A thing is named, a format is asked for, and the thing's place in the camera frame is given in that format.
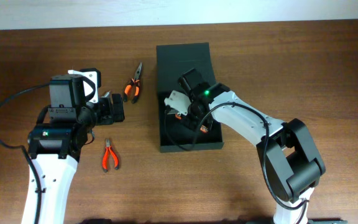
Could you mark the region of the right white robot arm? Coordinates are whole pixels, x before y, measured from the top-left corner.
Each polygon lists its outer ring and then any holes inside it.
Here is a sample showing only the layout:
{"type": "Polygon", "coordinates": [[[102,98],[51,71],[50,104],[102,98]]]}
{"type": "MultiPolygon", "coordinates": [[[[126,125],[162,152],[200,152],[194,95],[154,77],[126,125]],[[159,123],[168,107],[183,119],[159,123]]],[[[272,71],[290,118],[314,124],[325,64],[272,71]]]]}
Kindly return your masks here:
{"type": "Polygon", "coordinates": [[[310,197],[326,166],[306,124],[266,115],[221,83],[181,87],[191,101],[190,113],[229,126],[256,147],[265,184],[276,202],[273,223],[309,223],[310,197]]]}

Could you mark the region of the black box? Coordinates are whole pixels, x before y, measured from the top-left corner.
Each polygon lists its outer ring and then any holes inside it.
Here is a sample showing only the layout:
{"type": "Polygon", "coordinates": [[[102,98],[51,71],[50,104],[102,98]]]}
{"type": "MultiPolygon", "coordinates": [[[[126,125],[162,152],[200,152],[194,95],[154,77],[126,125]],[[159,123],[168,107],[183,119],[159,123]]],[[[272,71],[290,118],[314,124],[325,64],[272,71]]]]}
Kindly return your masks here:
{"type": "Polygon", "coordinates": [[[190,148],[195,132],[185,127],[174,113],[165,114],[164,99],[169,97],[173,90],[184,92],[178,79],[192,68],[211,86],[216,84],[209,44],[158,45],[156,52],[160,152],[182,152],[175,143],[190,148]]]}

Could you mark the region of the silver adjustable wrench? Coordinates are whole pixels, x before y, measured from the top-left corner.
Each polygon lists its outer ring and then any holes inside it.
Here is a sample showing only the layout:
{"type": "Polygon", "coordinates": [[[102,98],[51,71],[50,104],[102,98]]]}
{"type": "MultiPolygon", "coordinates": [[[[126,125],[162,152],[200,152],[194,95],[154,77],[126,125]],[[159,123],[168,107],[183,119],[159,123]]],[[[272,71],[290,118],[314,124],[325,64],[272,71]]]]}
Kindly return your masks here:
{"type": "Polygon", "coordinates": [[[165,114],[178,114],[179,111],[175,110],[175,109],[166,109],[165,110],[165,114]]]}

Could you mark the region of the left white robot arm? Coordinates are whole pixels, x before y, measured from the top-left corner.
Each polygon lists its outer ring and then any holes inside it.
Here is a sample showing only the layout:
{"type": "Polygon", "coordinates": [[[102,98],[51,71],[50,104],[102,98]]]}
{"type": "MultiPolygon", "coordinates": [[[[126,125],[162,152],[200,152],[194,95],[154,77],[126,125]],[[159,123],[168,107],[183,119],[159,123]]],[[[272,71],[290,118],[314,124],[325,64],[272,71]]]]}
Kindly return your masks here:
{"type": "Polygon", "coordinates": [[[57,75],[49,83],[50,105],[29,133],[29,188],[23,223],[63,223],[81,148],[95,126],[124,121],[120,94],[102,96],[98,85],[79,74],[57,75]]]}

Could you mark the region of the orange socket bit rail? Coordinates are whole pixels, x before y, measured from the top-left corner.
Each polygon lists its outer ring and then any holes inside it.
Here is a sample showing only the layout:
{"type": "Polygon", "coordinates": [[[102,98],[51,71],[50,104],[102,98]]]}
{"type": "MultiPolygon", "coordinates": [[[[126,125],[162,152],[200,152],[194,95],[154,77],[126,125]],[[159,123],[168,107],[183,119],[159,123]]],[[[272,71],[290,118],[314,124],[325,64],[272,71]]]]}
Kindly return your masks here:
{"type": "Polygon", "coordinates": [[[202,125],[200,128],[197,128],[197,126],[200,123],[200,119],[198,119],[196,116],[192,115],[192,114],[187,114],[186,116],[181,114],[181,113],[177,113],[175,114],[176,119],[178,119],[180,121],[180,124],[183,125],[184,127],[188,128],[191,131],[201,131],[202,133],[207,133],[208,132],[208,128],[205,125],[202,125]]]}

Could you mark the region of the orange black needle-nose pliers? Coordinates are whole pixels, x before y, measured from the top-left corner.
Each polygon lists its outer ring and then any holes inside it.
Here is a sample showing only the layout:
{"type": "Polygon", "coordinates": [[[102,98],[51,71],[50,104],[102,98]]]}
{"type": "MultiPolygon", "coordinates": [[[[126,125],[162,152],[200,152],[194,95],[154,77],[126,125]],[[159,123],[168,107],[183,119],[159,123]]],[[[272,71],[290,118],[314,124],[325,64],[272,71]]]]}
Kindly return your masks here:
{"type": "Polygon", "coordinates": [[[132,104],[137,103],[139,96],[140,96],[140,88],[141,88],[141,82],[140,82],[140,76],[141,76],[141,72],[142,72],[142,62],[139,63],[139,66],[137,67],[135,73],[134,73],[134,77],[131,78],[125,89],[123,92],[123,101],[127,102],[130,95],[131,95],[131,90],[132,88],[135,88],[135,93],[134,96],[131,99],[132,104]]]}

